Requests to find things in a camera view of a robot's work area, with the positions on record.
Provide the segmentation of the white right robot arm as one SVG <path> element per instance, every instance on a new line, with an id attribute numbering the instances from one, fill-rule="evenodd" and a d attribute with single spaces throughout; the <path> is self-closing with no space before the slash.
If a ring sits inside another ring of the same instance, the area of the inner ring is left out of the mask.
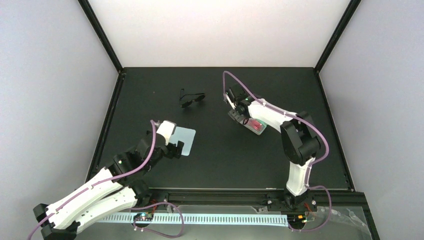
<path id="1" fill-rule="evenodd" d="M 317 133 L 312 129 L 311 116 L 307 112 L 290 112 L 268 103 L 257 95 L 250 95 L 241 85 L 233 85 L 223 91 L 224 101 L 229 103 L 229 116 L 257 135 L 266 127 L 278 131 L 283 152 L 289 160 L 289 176 L 284 190 L 284 202 L 289 209 L 299 209 L 309 190 L 312 163 L 322 147 Z"/>

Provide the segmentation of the pink transparent sunglasses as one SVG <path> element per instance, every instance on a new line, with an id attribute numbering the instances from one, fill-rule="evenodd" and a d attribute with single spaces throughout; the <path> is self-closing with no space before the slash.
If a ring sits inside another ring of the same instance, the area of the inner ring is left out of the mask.
<path id="1" fill-rule="evenodd" d="M 257 119 L 250 119 L 248 122 L 248 125 L 255 131 L 259 131 L 259 132 L 262 131 L 264 128 L 264 125 Z"/>

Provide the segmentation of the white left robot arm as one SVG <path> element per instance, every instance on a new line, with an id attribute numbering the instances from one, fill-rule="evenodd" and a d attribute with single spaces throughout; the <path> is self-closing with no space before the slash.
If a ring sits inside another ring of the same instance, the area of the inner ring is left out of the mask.
<path id="1" fill-rule="evenodd" d="M 33 208 L 44 240 L 73 240 L 86 228 L 116 212 L 148 204 L 151 194 L 143 176 L 162 158 L 179 159 L 184 142 L 170 142 L 176 126 L 163 122 L 146 138 L 117 154 L 92 179 L 63 199 Z"/>

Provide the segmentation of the grey felt glasses case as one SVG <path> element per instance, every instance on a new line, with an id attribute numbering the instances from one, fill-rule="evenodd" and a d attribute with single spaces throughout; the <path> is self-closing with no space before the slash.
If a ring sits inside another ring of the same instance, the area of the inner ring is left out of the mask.
<path id="1" fill-rule="evenodd" d="M 240 115 L 235 109 L 231 109 L 228 112 L 228 115 L 231 117 L 232 120 L 236 121 L 237 123 L 239 123 L 240 125 L 247 128 L 258 136 L 260 136 L 267 128 L 267 124 L 263 121 L 251 117 L 247 118 L 243 115 Z"/>

